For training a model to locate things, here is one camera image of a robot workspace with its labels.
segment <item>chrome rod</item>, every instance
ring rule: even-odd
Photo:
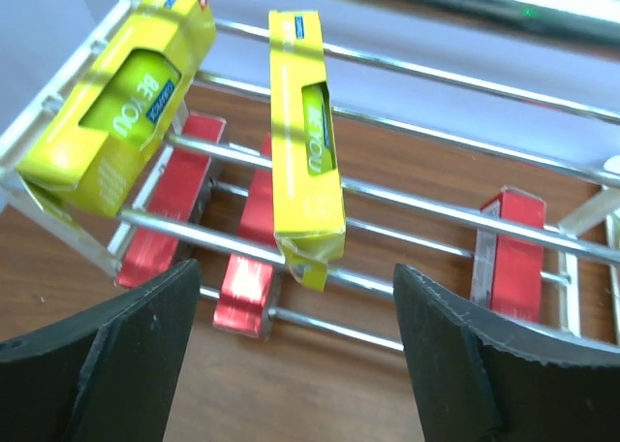
[[[618,246],[618,222],[614,214],[610,214],[604,223],[605,234],[609,246]],[[615,266],[609,267],[611,304],[613,306],[613,323],[616,332],[616,343],[620,345],[620,272]]]
[[[240,34],[264,42],[269,41],[269,30],[265,28],[222,19],[217,19],[216,23],[218,29],[222,31]],[[501,83],[461,76],[459,74],[433,69],[431,67],[421,66],[412,62],[401,61],[392,57],[373,54],[371,52],[352,49],[349,47],[324,44],[323,48],[325,53],[328,55],[353,61],[358,64],[380,67],[388,71],[407,74],[423,79],[431,79],[441,83],[460,86],[501,98],[509,98],[522,103],[535,103],[540,106],[553,107],[580,117],[599,119],[612,124],[620,124],[620,113],[613,110],[605,110],[594,106],[583,105],[574,101],[555,98],[553,96],[543,95],[541,93],[535,93],[521,88],[503,85]]]
[[[269,246],[137,209],[123,208],[119,211],[117,218],[128,224],[176,237],[179,240],[202,248],[229,255],[247,256],[248,258],[269,263],[280,269],[286,269],[284,256],[278,250]],[[342,268],[331,268],[327,280],[363,294],[371,294],[386,300],[392,299],[393,289],[391,282],[369,275],[359,274]]]
[[[249,191],[246,188],[242,188],[226,182],[221,182],[219,180],[213,183],[213,188],[243,198],[247,198],[249,194]],[[373,234],[379,234],[382,236],[395,238],[397,240],[406,241],[408,243],[412,243],[413,245],[425,246],[426,248],[442,251],[444,253],[449,253],[451,255],[461,258],[474,258],[474,253],[472,253],[470,250],[466,250],[465,248],[451,246],[446,243],[430,240],[424,237],[412,236],[410,234],[405,234],[403,232],[395,231],[393,229],[377,226],[375,224],[361,221],[352,217],[347,218],[347,225],[366,232],[372,232]],[[545,282],[549,282],[552,284],[558,284],[562,286],[569,285],[569,279],[566,275],[557,274],[555,272],[543,271],[541,272],[541,279]]]
[[[617,56],[620,45],[618,0],[352,0],[389,11],[420,13],[449,23],[483,22],[513,36],[526,35],[548,44],[559,40],[569,48]],[[429,14],[428,8],[437,14]]]
[[[260,167],[261,169],[270,169],[271,167],[269,159],[239,151],[231,148],[229,145],[206,142],[177,135],[169,135],[168,140],[169,143],[174,146],[199,153],[206,153],[213,157],[223,159],[224,161],[251,165],[249,160],[246,160],[245,157],[252,156],[252,162],[256,167]],[[342,178],[342,187],[347,192],[371,200],[416,209],[419,212],[438,216],[474,229],[486,230],[495,234],[531,241],[545,248],[570,253],[580,258],[601,263],[620,264],[620,250],[615,250],[599,243],[567,237],[561,233],[553,233],[523,224],[489,217],[481,214],[479,210],[470,207],[448,205],[418,195],[407,194],[347,177]]]
[[[200,292],[201,297],[207,300],[217,301],[220,298],[220,292],[211,287],[201,286]],[[402,352],[404,350],[402,343],[397,340],[380,337],[378,335],[374,335],[368,332],[351,329],[346,326],[341,326],[339,324],[330,323],[328,321],[324,321],[322,319],[308,316],[302,313],[297,313],[295,311],[281,308],[279,306],[269,308],[268,315],[269,318],[273,320],[280,320],[292,323],[297,326],[312,329],[315,331],[329,332],[335,335],[345,336],[391,351]],[[591,338],[575,337],[574,335],[571,335],[569,333],[558,331],[542,324],[530,323],[504,315],[500,316],[502,316],[508,321],[512,321],[518,324],[520,327],[529,329],[530,331],[541,333],[543,335],[547,335],[549,337],[556,338],[558,340],[574,343],[583,347],[593,348],[595,350],[603,350],[611,353],[620,353],[620,349],[618,347],[615,347],[608,343],[603,343]]]
[[[204,71],[197,73],[195,77],[195,84],[262,101],[268,101],[270,96],[270,91],[268,88],[244,83],[242,81],[225,79]],[[390,119],[388,117],[380,117],[378,115],[361,112],[359,110],[352,110],[344,106],[332,106],[331,110],[335,115],[340,117],[356,122],[363,122],[376,127],[383,127],[393,132],[398,132],[411,137],[418,137],[441,144],[468,149],[477,153],[511,159],[519,163],[531,164],[539,168],[548,169],[559,174],[579,178],[588,182],[598,183],[608,187],[620,188],[620,174],[611,173],[603,169],[582,167],[577,164],[549,156],[530,154],[525,151],[505,148],[498,144],[466,139],[448,132],[441,132],[438,130],[409,124],[407,122]]]
[[[220,298],[220,292],[212,289],[211,287],[201,286],[201,296],[208,300],[217,301]],[[403,344],[397,340],[389,338],[379,337],[372,333],[360,331],[357,329],[347,328],[335,323],[324,321],[323,319],[308,316],[306,314],[297,313],[290,309],[281,308],[279,306],[271,307],[268,310],[269,318],[272,320],[280,320],[285,323],[295,324],[306,329],[312,329],[315,331],[329,332],[335,335],[340,335],[354,340],[376,345],[380,348],[391,350],[394,352],[402,352]]]

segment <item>yellow cardboard box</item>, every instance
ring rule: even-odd
[[[64,203],[114,216],[215,36],[206,0],[142,0],[17,171]]]
[[[270,12],[269,40],[275,239],[295,279],[322,291],[346,217],[319,14]]]

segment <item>red metallic block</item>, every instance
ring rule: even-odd
[[[530,194],[505,187],[480,211],[542,229],[546,204]],[[497,313],[538,322],[543,255],[543,248],[534,243],[478,231],[471,300]]]
[[[221,118],[190,115],[183,135],[219,142],[226,127]],[[206,155],[175,149],[159,178],[147,210],[182,222],[198,223],[209,196],[208,175],[219,172],[218,164]],[[178,239],[137,228],[123,260],[116,283],[133,289],[187,258],[191,246]]]
[[[265,139],[261,154],[271,156],[271,137]],[[254,172],[238,234],[247,240],[276,246],[271,172]],[[272,265],[232,255],[213,314],[213,326],[266,338],[271,329],[268,308],[277,301],[279,291],[280,274]]]

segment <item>metal rod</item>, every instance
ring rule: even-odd
[[[270,91],[268,88],[259,87],[242,81],[225,79],[212,75],[208,72],[200,71],[196,74],[195,84],[205,87],[215,87],[233,94],[248,96],[250,98],[268,101]],[[356,122],[363,122],[376,127],[383,127],[393,132],[398,132],[411,137],[418,137],[433,142],[447,144],[462,149],[468,149],[477,153],[498,156],[511,159],[519,163],[531,164],[539,168],[548,169],[559,174],[579,178],[588,182],[606,185],[608,187],[620,188],[620,174],[597,168],[582,167],[574,163],[559,160],[549,156],[530,154],[525,151],[518,151],[505,148],[501,145],[479,142],[477,140],[458,137],[447,132],[441,132],[414,124],[408,124],[388,117],[380,117],[359,110],[352,110],[344,106],[332,106],[335,115],[350,119]]]
[[[151,169],[151,172],[148,174],[148,177],[144,181],[141,186],[138,194],[134,198],[132,202],[132,207],[136,209],[145,209],[147,203],[149,202],[153,191],[159,181],[160,177],[164,173],[164,169],[166,168],[166,164],[170,160],[172,156],[174,148],[172,146],[166,145],[162,150],[155,166]],[[121,223],[116,229],[116,232],[110,239],[108,243],[108,252],[111,253],[117,260],[122,260],[125,256],[127,249],[129,248],[129,244],[134,237],[134,228],[132,228],[129,224]]]
[[[201,286],[201,296],[217,301],[220,298],[220,292],[210,287]],[[403,344],[397,340],[391,340],[389,338],[379,337],[372,333],[359,331],[356,329],[347,328],[339,324],[330,323],[323,319],[308,316],[306,314],[297,313],[290,309],[281,308],[279,306],[269,308],[269,318],[272,320],[280,320],[287,323],[292,323],[297,326],[301,326],[306,329],[312,329],[315,331],[329,332],[335,335],[345,336],[354,340],[359,340],[371,345],[376,345],[380,348],[388,349],[394,352],[403,352]]]
[[[248,258],[269,263],[280,269],[286,268],[284,256],[274,248],[212,231],[201,226],[178,222],[167,217],[128,207],[121,209],[117,218],[128,224],[176,237],[179,240],[201,246],[202,248],[229,255],[247,256]],[[331,268],[327,280],[341,286],[350,287],[352,290],[364,294],[371,294],[386,300],[392,299],[393,289],[391,282],[376,277],[359,274],[347,269]]]
[[[237,185],[232,185],[226,182],[221,182],[219,180],[213,183],[213,188],[217,190],[221,190],[226,193],[237,195],[238,197],[243,197],[243,198],[247,198],[249,194],[249,191],[246,188],[242,188]],[[458,256],[461,258],[469,258],[469,259],[474,258],[474,253],[472,253],[470,250],[466,250],[465,248],[451,246],[446,243],[442,243],[442,242],[435,241],[435,240],[430,240],[430,239],[423,238],[423,237],[412,236],[410,234],[405,234],[403,232],[388,229],[386,227],[377,226],[375,224],[361,221],[361,220],[358,220],[352,217],[347,218],[347,225],[350,227],[361,229],[363,231],[372,232],[373,234],[380,234],[382,236],[406,241],[414,245],[425,246],[426,248],[432,248],[434,250],[442,251],[444,253],[449,253],[451,255]],[[569,285],[569,278],[566,275],[557,274],[555,272],[543,271],[541,272],[541,279],[544,280],[545,282],[559,284],[562,286]]]
[[[254,163],[256,167],[261,169],[271,168],[269,159],[244,153],[231,148],[229,145],[221,145],[177,135],[169,136],[168,140],[169,143],[175,146],[199,153],[206,153],[225,161],[242,165],[252,165]],[[245,159],[250,156],[252,157],[252,162]],[[546,248],[570,253],[580,258],[586,258],[601,263],[620,264],[619,250],[614,250],[599,243],[567,237],[561,233],[556,234],[523,224],[485,216],[481,214],[480,211],[470,207],[447,205],[418,195],[407,194],[347,177],[342,178],[342,187],[347,192],[371,200],[416,209],[419,212],[438,216],[450,222],[460,223],[474,229],[486,230],[499,235],[531,241]]]
[[[620,190],[604,188],[583,205],[558,222],[565,234],[581,236],[605,221],[608,214],[620,207]]]
[[[219,30],[234,34],[241,34],[243,36],[264,42],[269,41],[269,30],[265,28],[222,19],[217,19],[216,23]],[[553,96],[543,95],[541,93],[535,93],[521,88],[503,85],[501,83],[462,76],[349,47],[324,44],[323,48],[326,54],[340,59],[353,61],[358,64],[380,67],[388,71],[407,74],[423,79],[431,79],[441,83],[460,86],[501,98],[509,98],[522,103],[535,103],[540,106],[553,107],[580,117],[594,118],[612,124],[620,124],[620,114],[613,110],[605,110],[594,106],[583,105],[574,101],[555,98]]]
[[[607,216],[604,229],[609,246],[617,247],[619,228],[615,215],[610,214]],[[616,266],[609,267],[609,280],[611,283],[611,304],[613,306],[613,326],[616,333],[616,344],[620,345],[620,275],[618,275],[618,268]]]
[[[558,270],[570,279],[565,289],[558,290],[560,328],[581,335],[581,301],[579,299],[579,260],[574,255],[558,253]]]
[[[568,42],[568,48],[595,49],[617,56],[620,45],[618,0],[353,0],[389,11],[421,13],[471,28],[495,28],[513,36],[527,35],[548,44]],[[438,14],[429,14],[432,8]]]
[[[207,300],[217,301],[220,298],[220,292],[211,287],[201,286],[201,296]],[[404,351],[402,343],[397,340],[392,340],[368,332],[347,328],[346,326],[330,323],[319,318],[297,313],[289,309],[280,308],[279,306],[269,308],[268,315],[273,320],[285,321],[307,329],[345,336],[354,340],[360,340],[362,342],[376,345],[380,348],[388,349],[395,352]],[[523,328],[529,329],[534,332],[542,333],[543,335],[554,337],[559,340],[564,340],[570,343],[574,343],[576,345],[593,348],[595,350],[603,350],[611,353],[620,353],[620,349],[618,347],[608,343],[603,343],[591,338],[574,336],[570,333],[558,331],[542,324],[530,323],[504,315],[500,316],[502,316],[508,321],[512,321],[518,324]]]

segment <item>wooden table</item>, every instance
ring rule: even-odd
[[[195,111],[228,119],[232,142],[258,148],[269,131],[269,108],[210,90],[193,90]],[[406,192],[479,207],[503,185],[545,198],[555,223],[596,187],[533,167],[336,120],[343,174]],[[226,165],[222,179],[248,186],[252,171]],[[234,233],[243,200],[214,193],[204,226]],[[472,249],[475,231],[393,206],[346,197],[348,215]],[[104,239],[110,221],[83,218]],[[0,339],[32,331],[119,294],[96,268],[14,210],[0,217]],[[604,242],[602,228],[587,238]],[[204,284],[219,287],[227,258],[196,250]],[[547,253],[545,268],[556,269]],[[347,235],[341,266],[386,279],[395,263],[421,269],[467,296],[472,263],[356,229]],[[607,268],[580,263],[584,334],[613,340]],[[556,292],[545,285],[542,313],[557,321]],[[281,304],[323,319],[398,337],[393,305],[346,289],[305,291],[290,279]],[[169,441],[421,441],[404,359],[338,337],[276,324],[262,343],[211,328],[213,304],[201,302],[182,370],[166,440]]]

